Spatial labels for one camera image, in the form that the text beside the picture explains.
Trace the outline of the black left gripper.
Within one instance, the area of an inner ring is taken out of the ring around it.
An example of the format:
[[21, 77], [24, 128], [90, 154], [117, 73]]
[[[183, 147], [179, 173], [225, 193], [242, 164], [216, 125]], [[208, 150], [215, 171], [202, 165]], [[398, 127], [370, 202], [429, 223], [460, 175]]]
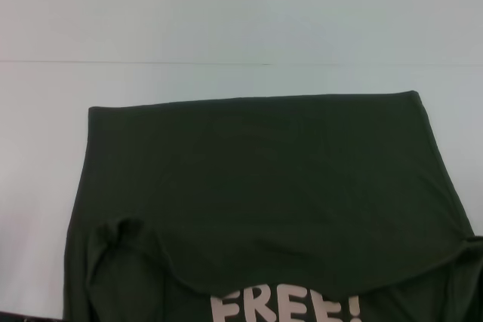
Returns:
[[1, 313], [0, 322], [60, 322], [60, 320], [43, 318], [43, 317], [30, 317], [18, 314]]

